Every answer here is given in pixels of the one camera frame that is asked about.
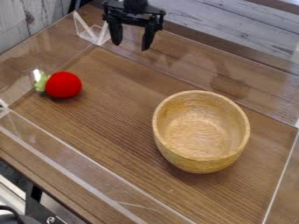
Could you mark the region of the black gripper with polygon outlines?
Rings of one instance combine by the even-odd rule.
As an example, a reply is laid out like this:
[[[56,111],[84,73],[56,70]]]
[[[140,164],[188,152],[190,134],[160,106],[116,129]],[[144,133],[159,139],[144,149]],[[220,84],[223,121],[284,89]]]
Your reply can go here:
[[[166,11],[148,0],[104,0],[103,7],[112,43],[119,46],[123,41],[123,25],[144,27],[142,50],[148,50],[156,30],[163,29]]]

